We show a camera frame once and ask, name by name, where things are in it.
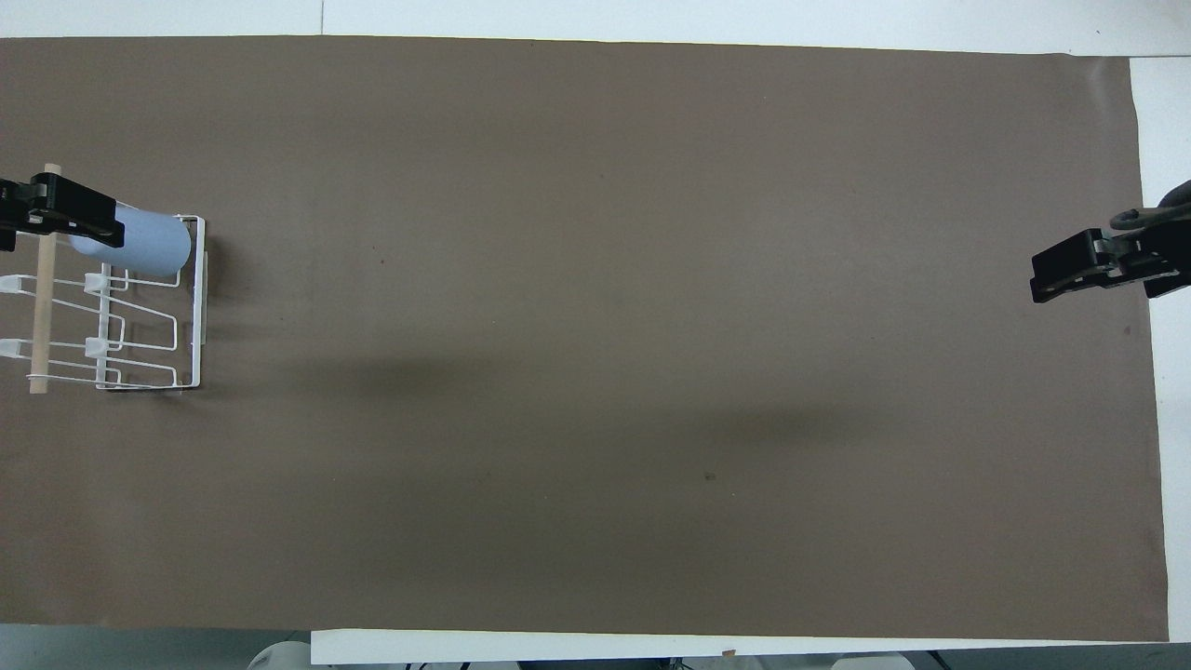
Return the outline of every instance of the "wooden stick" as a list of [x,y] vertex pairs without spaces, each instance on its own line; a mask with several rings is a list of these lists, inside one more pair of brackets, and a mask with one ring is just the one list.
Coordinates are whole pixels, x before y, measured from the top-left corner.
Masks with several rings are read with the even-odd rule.
[[[45,171],[62,174],[62,168],[45,163]],[[30,375],[50,374],[50,315],[54,307],[54,263],[57,257],[58,233],[42,234],[37,240],[37,289],[33,298],[33,355]],[[49,380],[29,381],[30,394],[49,392]]]

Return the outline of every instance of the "light blue cylinder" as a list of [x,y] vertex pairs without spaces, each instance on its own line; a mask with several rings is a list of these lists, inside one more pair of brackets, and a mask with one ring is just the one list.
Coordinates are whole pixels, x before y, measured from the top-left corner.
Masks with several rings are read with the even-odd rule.
[[77,236],[70,244],[80,253],[154,276],[173,276],[191,257],[191,232],[181,220],[124,205],[116,205],[116,219],[124,224],[123,246]]

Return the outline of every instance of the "brown paper sheet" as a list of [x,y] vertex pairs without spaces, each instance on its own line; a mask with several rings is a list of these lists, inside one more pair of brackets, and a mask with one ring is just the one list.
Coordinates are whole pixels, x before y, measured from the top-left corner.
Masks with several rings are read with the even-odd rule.
[[1027,286],[1140,201],[1124,60],[0,63],[0,174],[212,236],[201,390],[32,397],[0,362],[6,621],[1166,637],[1141,290]]

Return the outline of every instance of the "brown mat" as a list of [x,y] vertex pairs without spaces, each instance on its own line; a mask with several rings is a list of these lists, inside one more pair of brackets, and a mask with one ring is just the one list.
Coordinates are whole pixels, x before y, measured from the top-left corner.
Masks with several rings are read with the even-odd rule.
[[7,621],[1166,637],[1141,290],[1027,286],[1140,201],[1124,60],[0,63],[0,174],[58,162],[214,245],[202,390],[30,397],[0,362]]

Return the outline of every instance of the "white wire rack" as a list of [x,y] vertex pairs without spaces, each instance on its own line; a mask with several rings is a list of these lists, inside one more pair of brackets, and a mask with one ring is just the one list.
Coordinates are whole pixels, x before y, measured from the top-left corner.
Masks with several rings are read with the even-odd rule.
[[[186,324],[176,315],[164,311],[152,308],[135,302],[126,293],[131,293],[133,286],[155,286],[160,288],[174,288],[185,290],[187,286],[182,283],[182,269],[174,275],[173,281],[151,281],[139,278],[124,269],[117,273],[108,263],[101,263],[99,271],[83,274],[82,281],[67,278],[54,278],[56,284],[81,287],[82,293],[94,298],[93,305],[75,302],[62,298],[54,298],[55,305],[62,305],[73,309],[81,309],[95,314],[98,327],[94,338],[86,338],[82,343],[50,342],[50,352],[67,352],[75,355],[75,361],[62,358],[50,358],[51,374],[27,375],[30,380],[50,380],[55,382],[69,382],[76,384],[93,384],[96,389],[105,392],[164,392],[193,389],[201,381],[202,345],[206,342],[206,298],[207,298],[207,252],[206,252],[206,220],[202,217],[191,214],[177,214],[179,218],[191,230],[194,237],[194,250],[191,258],[194,282],[191,289],[191,323],[189,339],[183,342],[182,332],[187,330]],[[35,295],[33,290],[25,288],[25,282],[36,284],[37,277],[31,274],[7,274],[0,276],[0,293]],[[129,318],[113,313],[113,306],[119,306],[127,314],[137,314],[148,319],[158,320],[168,325],[170,331],[168,345],[151,345],[137,343],[130,338]],[[152,352],[177,352],[180,347],[189,350],[189,370],[179,367],[166,365],[163,363],[149,363],[146,361],[129,358],[135,355],[152,355]],[[6,338],[0,339],[0,357],[32,361],[32,356],[26,350],[32,347],[32,340]],[[88,370],[91,375],[77,377],[79,372]],[[137,370],[143,376],[148,375],[155,380],[154,383],[130,383],[125,382],[125,374],[132,375]]]

